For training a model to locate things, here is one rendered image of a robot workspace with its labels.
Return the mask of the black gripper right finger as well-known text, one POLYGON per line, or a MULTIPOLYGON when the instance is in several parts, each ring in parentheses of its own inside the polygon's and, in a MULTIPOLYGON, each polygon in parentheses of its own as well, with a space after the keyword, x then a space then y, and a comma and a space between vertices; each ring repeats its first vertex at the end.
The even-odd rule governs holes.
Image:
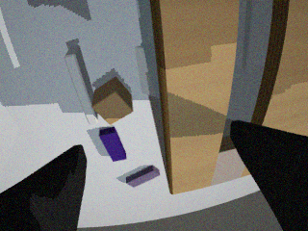
POLYGON ((282 231, 308 231, 308 136, 236 119, 230 138, 282 231))

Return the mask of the brown block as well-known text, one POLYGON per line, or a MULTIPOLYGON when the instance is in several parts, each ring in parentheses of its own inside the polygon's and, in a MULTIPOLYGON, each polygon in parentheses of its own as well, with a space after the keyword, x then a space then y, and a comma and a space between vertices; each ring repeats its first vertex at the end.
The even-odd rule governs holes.
POLYGON ((134 112, 130 91, 116 77, 95 90, 92 108, 109 124, 134 112))

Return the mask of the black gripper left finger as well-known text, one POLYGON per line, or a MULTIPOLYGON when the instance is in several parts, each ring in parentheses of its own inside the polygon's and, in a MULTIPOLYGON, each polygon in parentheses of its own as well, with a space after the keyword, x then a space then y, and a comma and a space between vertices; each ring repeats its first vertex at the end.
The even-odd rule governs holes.
POLYGON ((74 145, 0 192, 0 231, 77 231, 86 155, 74 145))

